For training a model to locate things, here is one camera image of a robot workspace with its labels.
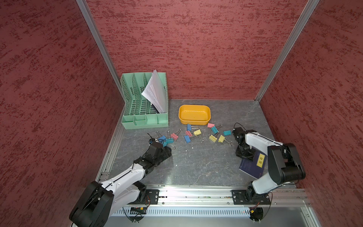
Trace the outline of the yellow binder clip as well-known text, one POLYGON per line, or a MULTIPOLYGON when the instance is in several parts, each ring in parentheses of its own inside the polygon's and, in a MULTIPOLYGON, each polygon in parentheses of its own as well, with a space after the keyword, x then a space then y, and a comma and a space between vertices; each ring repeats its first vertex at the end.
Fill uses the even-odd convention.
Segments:
POLYGON ((220 135, 219 138, 218 138, 218 142, 219 143, 227 143, 229 146, 232 146, 232 144, 226 139, 225 136, 223 135, 220 135))
POLYGON ((218 135, 219 133, 216 133, 216 134, 211 134, 209 136, 209 139, 212 141, 212 142, 216 142, 218 140, 218 135))
POLYGON ((201 142, 204 142, 204 140, 202 139, 202 137, 201 137, 201 134, 202 134, 202 132, 201 132, 201 130, 200 129, 198 129, 198 130, 196 130, 196 131, 194 131, 193 132, 193 135, 194 136, 196 136, 197 138, 199 138, 199 140, 201 141, 201 142))

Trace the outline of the yellow plastic storage box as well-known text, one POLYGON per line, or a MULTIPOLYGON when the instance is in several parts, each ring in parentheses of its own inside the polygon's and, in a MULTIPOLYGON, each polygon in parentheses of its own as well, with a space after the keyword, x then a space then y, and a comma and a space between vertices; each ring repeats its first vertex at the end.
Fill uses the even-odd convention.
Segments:
POLYGON ((205 105, 182 105, 179 119, 185 125, 207 125, 211 120, 211 110, 205 105))

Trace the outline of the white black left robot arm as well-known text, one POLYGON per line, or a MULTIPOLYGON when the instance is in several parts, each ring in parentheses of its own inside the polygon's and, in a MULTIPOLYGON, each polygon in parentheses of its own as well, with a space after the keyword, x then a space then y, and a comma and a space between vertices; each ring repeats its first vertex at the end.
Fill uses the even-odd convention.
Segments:
POLYGON ((130 203, 150 205, 152 199, 141 180, 171 156, 170 147, 152 142, 148 150, 125 171, 101 183, 91 182, 72 209, 69 219, 78 227, 103 227, 112 214, 130 203))

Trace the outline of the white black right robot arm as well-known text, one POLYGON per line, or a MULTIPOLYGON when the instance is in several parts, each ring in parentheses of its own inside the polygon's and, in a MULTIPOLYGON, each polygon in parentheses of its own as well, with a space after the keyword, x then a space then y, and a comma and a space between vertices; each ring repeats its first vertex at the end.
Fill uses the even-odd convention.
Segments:
POLYGON ((236 156, 242 159, 239 169, 255 178, 244 194, 248 202, 305 179, 306 172, 294 144, 277 142, 243 127, 234 128, 232 134, 238 143, 236 156))

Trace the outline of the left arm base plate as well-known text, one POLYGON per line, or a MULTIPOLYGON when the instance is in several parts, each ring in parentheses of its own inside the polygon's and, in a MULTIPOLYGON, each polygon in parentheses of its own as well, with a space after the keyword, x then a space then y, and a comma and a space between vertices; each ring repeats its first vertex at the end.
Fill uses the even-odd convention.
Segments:
POLYGON ((145 191, 141 192, 141 204, 144 205, 156 205, 158 204, 159 200, 159 193, 158 189, 146 189, 145 191))

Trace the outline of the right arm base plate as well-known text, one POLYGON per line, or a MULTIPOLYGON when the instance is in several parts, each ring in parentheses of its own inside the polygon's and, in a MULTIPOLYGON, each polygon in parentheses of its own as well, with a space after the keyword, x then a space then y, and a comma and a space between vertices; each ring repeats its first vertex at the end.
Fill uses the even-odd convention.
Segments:
POLYGON ((234 205, 270 205, 271 200, 267 194, 256 194, 250 190, 232 190, 234 205))

